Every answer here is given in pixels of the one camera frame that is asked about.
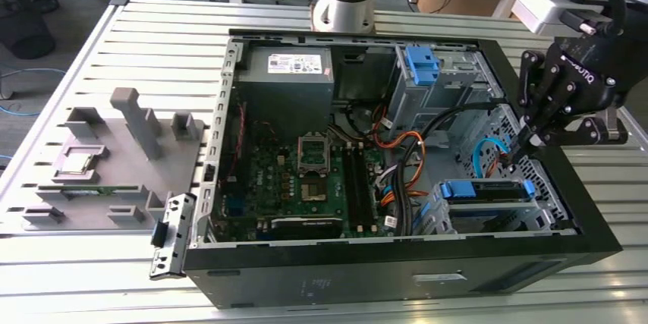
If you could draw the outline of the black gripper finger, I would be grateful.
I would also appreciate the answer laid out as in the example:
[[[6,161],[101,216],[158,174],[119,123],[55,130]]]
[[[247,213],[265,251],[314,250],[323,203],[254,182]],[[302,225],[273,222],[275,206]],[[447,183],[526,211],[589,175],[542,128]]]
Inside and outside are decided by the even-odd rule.
[[[521,132],[511,140],[507,160],[518,162],[539,144],[554,143],[558,130],[571,113],[570,99],[577,91],[569,58],[559,52],[526,51],[521,64],[517,101],[523,109]]]
[[[618,117],[618,109],[594,115],[561,118],[534,133],[533,142],[546,146],[623,145],[629,131]]]

